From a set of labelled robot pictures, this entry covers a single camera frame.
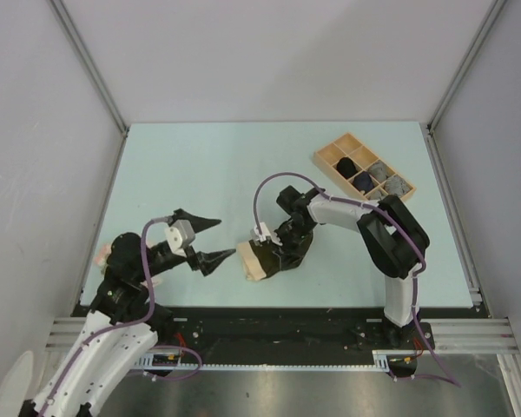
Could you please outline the olive green underwear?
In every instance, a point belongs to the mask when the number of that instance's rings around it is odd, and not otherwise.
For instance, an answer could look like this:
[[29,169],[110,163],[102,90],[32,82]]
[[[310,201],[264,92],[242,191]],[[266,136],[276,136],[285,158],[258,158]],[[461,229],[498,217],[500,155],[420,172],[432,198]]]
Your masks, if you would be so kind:
[[241,258],[246,278],[249,281],[263,281],[282,272],[276,271],[273,250],[279,246],[264,243],[257,245],[253,240],[240,242],[236,251]]

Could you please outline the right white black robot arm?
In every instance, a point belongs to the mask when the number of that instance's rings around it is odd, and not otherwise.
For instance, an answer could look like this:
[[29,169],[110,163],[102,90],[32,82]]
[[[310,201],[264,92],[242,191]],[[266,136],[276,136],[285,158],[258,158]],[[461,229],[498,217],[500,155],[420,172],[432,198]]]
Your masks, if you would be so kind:
[[319,225],[359,233],[373,264],[385,277],[384,340],[392,348],[411,342],[412,323],[419,313],[415,278],[426,268],[430,238],[406,205],[395,195],[362,202],[329,197],[316,189],[301,194],[292,186],[281,191],[276,202],[289,215],[275,230],[272,252],[279,271],[302,263]]

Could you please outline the grey beige underwear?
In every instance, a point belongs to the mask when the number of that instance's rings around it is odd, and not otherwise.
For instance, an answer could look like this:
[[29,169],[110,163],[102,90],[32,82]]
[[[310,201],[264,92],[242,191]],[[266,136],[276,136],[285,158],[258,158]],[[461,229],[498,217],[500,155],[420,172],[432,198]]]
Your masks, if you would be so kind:
[[378,182],[384,182],[388,178],[387,166],[382,161],[375,162],[368,173]]

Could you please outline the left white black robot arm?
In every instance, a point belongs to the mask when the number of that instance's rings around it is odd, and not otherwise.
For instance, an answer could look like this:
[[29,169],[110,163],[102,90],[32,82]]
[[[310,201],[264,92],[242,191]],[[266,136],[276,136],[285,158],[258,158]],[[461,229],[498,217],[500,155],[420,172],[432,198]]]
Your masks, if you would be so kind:
[[174,339],[174,315],[156,303],[154,276],[182,264],[208,276],[234,254],[193,248],[199,233],[219,224],[179,208],[148,221],[140,234],[118,235],[75,343],[44,388],[23,402],[20,415],[97,416],[135,363]]

